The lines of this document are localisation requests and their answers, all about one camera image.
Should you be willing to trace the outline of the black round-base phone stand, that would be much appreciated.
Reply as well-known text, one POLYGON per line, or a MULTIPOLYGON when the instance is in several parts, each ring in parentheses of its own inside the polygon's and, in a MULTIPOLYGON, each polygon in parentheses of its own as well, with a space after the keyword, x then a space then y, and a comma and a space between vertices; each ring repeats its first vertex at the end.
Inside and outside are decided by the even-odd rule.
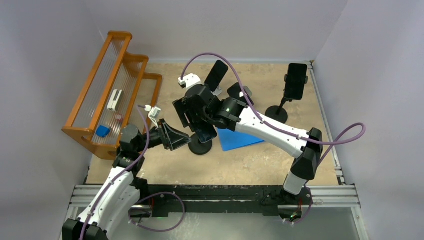
POLYGON ((191 137, 191 142, 188 144, 189 150, 195 155, 205 155, 209 153, 213 147, 213 141, 201 143, 198 135, 195 133, 191 137))

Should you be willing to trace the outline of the black smartphone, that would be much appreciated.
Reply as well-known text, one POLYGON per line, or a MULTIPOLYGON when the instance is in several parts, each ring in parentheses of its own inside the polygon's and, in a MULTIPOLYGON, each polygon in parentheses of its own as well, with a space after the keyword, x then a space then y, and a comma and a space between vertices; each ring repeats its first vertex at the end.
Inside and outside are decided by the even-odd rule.
POLYGON ((218 136, 215 127, 202 119, 195 119, 191 123, 192 131, 196 133, 200 143, 207 143, 218 136))

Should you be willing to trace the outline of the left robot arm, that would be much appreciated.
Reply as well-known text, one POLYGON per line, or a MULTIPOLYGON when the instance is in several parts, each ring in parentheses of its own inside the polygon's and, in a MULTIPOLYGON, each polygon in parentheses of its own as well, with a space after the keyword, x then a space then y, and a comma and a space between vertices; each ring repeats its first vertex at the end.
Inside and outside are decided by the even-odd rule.
POLYGON ((107 181, 82 213, 64 222, 62 239, 110 240, 131 207, 150 198, 147 180, 137 177, 146 151, 157 146, 173 151, 190 142, 186 133, 170 127, 164 119, 144 134, 133 124, 125 126, 107 181))

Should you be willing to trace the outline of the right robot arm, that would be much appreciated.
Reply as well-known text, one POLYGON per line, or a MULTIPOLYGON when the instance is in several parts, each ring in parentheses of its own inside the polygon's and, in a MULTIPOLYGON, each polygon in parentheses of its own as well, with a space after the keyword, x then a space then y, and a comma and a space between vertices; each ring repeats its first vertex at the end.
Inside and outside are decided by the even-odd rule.
POLYGON ((228 97, 220 100, 205 85, 198 84, 175 100, 173 106, 183 125, 194 133, 195 154, 217 137, 218 129, 257 137, 285 151, 294 162, 284 180, 280 196, 288 204, 300 198, 306 183, 316 176, 323 152, 322 132, 302 130, 258 113, 243 101, 228 97))

